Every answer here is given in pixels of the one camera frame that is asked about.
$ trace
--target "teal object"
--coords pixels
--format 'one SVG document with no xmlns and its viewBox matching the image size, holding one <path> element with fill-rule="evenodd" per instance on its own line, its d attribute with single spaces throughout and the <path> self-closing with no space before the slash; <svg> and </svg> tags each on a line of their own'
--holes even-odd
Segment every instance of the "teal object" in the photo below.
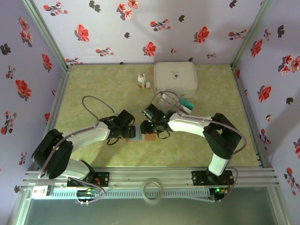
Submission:
<svg viewBox="0 0 300 225">
<path fill-rule="evenodd" d="M 186 108 L 188 108 L 189 110 L 192 110 L 194 108 L 194 105 L 184 98 L 181 98 L 181 104 Z"/>
</svg>

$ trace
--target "box lid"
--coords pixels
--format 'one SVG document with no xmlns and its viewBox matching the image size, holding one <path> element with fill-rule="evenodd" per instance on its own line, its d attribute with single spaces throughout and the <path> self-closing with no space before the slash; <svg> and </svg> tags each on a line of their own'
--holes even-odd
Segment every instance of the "box lid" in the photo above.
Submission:
<svg viewBox="0 0 300 225">
<path fill-rule="evenodd" d="M 196 90 L 198 79 L 192 62 L 159 62 L 154 65 L 154 85 L 158 90 Z"/>
</svg>

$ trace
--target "floral wallpaper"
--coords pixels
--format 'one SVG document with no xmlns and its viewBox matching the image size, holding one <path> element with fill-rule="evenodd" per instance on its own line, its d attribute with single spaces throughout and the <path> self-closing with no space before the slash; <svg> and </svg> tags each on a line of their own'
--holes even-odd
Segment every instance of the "floral wallpaper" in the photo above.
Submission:
<svg viewBox="0 0 300 225">
<path fill-rule="evenodd" d="M 67 64 L 128 64 L 232 63 L 262 0 L 33 2 Z"/>
<path fill-rule="evenodd" d="M 63 69 L 22 1 L 0 7 L 0 224 L 43 138 Z"/>
<path fill-rule="evenodd" d="M 293 224 L 300 221 L 299 10 L 297 0 L 275 1 L 235 67 Z"/>
</svg>

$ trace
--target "small bottle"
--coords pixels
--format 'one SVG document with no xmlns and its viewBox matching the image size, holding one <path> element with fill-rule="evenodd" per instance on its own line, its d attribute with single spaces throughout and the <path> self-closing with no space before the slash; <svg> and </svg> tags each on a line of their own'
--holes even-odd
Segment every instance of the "small bottle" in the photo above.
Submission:
<svg viewBox="0 0 300 225">
<path fill-rule="evenodd" d="M 137 76 L 137 84 L 139 85 L 140 89 L 146 88 L 146 76 L 143 73 L 139 73 Z"/>
<path fill-rule="evenodd" d="M 146 83 L 146 90 L 150 90 L 150 88 L 151 88 L 151 84 L 150 84 L 150 82 L 147 82 Z"/>
</svg>

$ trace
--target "white label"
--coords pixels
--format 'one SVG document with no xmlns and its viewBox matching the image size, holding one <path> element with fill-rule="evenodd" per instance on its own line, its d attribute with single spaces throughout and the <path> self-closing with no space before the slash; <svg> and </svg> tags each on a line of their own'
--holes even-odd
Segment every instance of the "white label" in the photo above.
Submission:
<svg viewBox="0 0 300 225">
<path fill-rule="evenodd" d="M 47 196 L 48 186 L 34 186 L 31 197 L 45 197 Z"/>
</svg>

